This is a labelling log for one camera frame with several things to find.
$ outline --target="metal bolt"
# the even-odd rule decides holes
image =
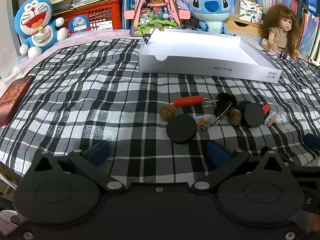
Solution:
[[[296,237],[296,234],[294,232],[288,232],[285,235],[285,240],[293,240]]]
[[[194,186],[196,189],[204,190],[204,189],[208,189],[210,187],[210,184],[205,181],[198,181],[195,183]]]
[[[31,232],[24,232],[22,236],[25,240],[32,240],[33,239],[33,234]]]
[[[120,189],[122,187],[122,183],[119,181],[110,181],[107,184],[109,189]]]

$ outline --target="red phone case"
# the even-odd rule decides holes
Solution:
[[[21,99],[28,91],[34,79],[34,76],[20,78],[12,82],[6,92],[4,92],[0,99],[0,126],[11,122]]]

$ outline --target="brown ball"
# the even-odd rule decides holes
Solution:
[[[233,126],[237,126],[241,122],[241,113],[238,109],[233,109],[228,115],[229,123]]]
[[[173,105],[165,105],[160,110],[160,117],[164,121],[169,121],[176,115],[177,111]]]

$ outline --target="black and white checkered cloth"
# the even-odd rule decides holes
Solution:
[[[273,56],[283,69],[278,84],[139,73],[140,45],[131,39],[95,41],[61,49],[38,64],[14,119],[0,128],[0,160],[23,175],[35,153],[65,155],[105,139],[111,151],[102,169],[128,184],[194,182],[213,169],[205,154],[208,139],[252,153],[268,145],[299,165],[319,156],[302,141],[307,132],[320,135],[320,77],[305,63]],[[223,120],[200,130],[187,144],[172,143],[159,116],[162,105],[194,95],[214,100],[219,92],[234,94],[238,102],[269,103],[275,111],[284,110],[290,126],[233,127]],[[179,108],[178,113],[207,112],[198,105]]]

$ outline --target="doll's hair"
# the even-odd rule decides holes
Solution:
[[[269,28],[277,27],[281,19],[287,18],[291,19],[291,30],[288,31],[287,34],[287,45],[284,49],[285,52],[293,55],[295,52],[295,41],[298,38],[299,34],[299,23],[297,22],[296,16],[294,12],[289,9],[287,6],[282,4],[276,4],[269,8],[265,15],[265,19],[263,21],[262,26],[262,38],[268,39],[269,38]]]

